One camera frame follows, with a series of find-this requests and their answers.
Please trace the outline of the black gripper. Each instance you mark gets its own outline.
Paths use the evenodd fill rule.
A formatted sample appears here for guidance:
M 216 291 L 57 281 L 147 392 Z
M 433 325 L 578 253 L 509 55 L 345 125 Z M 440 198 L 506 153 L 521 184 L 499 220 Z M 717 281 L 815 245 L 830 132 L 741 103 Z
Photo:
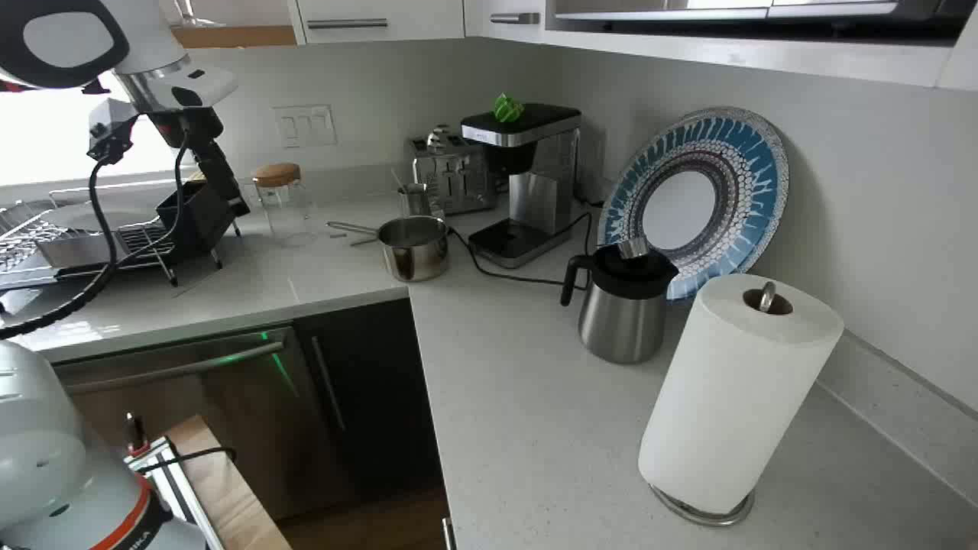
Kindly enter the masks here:
M 177 220 L 171 237 L 171 260 L 210 258 L 224 233 L 246 215 L 246 202 L 229 169 L 216 138 L 224 122 L 210 106 L 204 110 L 173 110 L 157 112 L 152 125 L 171 148 L 185 148 L 203 170 L 197 180 L 184 180 L 159 209 L 159 220 Z

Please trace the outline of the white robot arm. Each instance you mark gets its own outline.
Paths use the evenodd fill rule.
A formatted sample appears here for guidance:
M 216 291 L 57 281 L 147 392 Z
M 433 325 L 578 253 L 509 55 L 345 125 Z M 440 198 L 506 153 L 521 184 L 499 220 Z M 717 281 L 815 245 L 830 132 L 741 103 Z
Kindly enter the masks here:
M 22 332 L 57 325 L 92 303 L 122 265 L 98 198 L 98 170 L 131 148 L 131 125 L 151 117 L 159 136 L 191 153 L 229 226 L 246 215 L 237 180 L 216 148 L 213 103 L 232 76 L 203 71 L 171 33 L 157 0 L 2 0 L 0 66 L 35 90 L 76 90 L 113 71 L 127 102 L 107 102 L 88 122 L 88 205 L 107 263 L 66 303 L 0 332 L 0 543 L 2 550 L 213 550 L 173 517 L 81 423 L 54 368 L 18 345 Z

